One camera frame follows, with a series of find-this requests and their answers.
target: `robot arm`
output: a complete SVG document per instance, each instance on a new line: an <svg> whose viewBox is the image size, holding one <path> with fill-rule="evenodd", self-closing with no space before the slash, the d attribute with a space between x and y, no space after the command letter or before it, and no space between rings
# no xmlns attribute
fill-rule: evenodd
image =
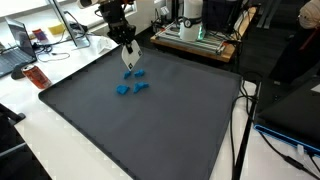
<svg viewBox="0 0 320 180"><path fill-rule="evenodd" d="M122 5L133 4L134 0L78 0L77 4L80 8L100 4L97 11L105 22L108 23L110 31L108 36L118 44L126 46L129 54L133 52L131 42L134 39L136 27L130 25L125 18Z"/></svg>

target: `black mat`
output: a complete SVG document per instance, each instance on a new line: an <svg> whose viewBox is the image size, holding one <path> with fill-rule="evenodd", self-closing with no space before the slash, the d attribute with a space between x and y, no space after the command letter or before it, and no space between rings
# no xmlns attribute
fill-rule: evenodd
<svg viewBox="0 0 320 180"><path fill-rule="evenodd" d="M39 98L134 179L209 179L240 77L143 49L135 70L143 68L145 75L124 80L121 49ZM133 94L134 83L140 81L150 87ZM117 94L119 84L129 85L130 91Z"/></svg>

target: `blue object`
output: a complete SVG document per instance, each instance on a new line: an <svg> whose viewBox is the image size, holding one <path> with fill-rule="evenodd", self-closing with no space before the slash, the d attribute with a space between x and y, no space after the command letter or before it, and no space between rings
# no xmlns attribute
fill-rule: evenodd
<svg viewBox="0 0 320 180"><path fill-rule="evenodd" d="M135 83L135 84L134 84L133 93L137 93L137 92L140 91L140 89L147 88L147 87L149 87L149 84L148 84L148 83L145 83L145 82Z"/></svg>
<svg viewBox="0 0 320 180"><path fill-rule="evenodd" d="M119 94L126 94L128 91L129 91L130 87L129 86L126 86L126 85L119 85L117 87L117 93Z"/></svg>
<svg viewBox="0 0 320 180"><path fill-rule="evenodd" d="M131 75L131 71L127 71L124 73L123 79L127 79Z"/></svg>
<svg viewBox="0 0 320 180"><path fill-rule="evenodd" d="M143 69L140 69L140 70L138 70L137 72L134 73L135 77L141 77L143 75L144 75L144 70Z"/></svg>

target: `floor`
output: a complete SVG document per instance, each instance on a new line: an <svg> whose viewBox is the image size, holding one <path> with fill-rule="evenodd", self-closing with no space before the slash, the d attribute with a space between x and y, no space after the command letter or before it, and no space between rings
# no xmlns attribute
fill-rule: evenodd
<svg viewBox="0 0 320 180"><path fill-rule="evenodd" d="M299 8L302 7L302 5L302 0L282 0L281 5L271 23L271 29L265 30L256 28L256 20L248 29L248 34L246 38L244 38L244 48L240 56L240 73L255 71L263 75L258 111L261 111L263 108L270 105L275 98L281 98L307 77L315 74L317 69L320 67L318 64L315 68L311 69L303 77L294 82L293 85L274 85L272 81L267 78L276 63L277 58L288 43L288 41L286 41L286 37L294 34L295 29L297 28L296 17L298 15ZM170 53L186 60L197 61L208 66L224 70L230 70L233 67L232 63L222 63L172 49L156 47L150 42L150 37L153 35L154 33L152 28L149 28L137 35L136 40L142 48L157 49L164 53ZM256 82L258 79L258 77L253 74L246 76L245 78L252 82ZM1 173L8 172L15 174L8 179L22 179L22 177L26 180L50 179L28 147L25 147L16 153L15 156L0 159L0 179L2 180Z"/></svg>

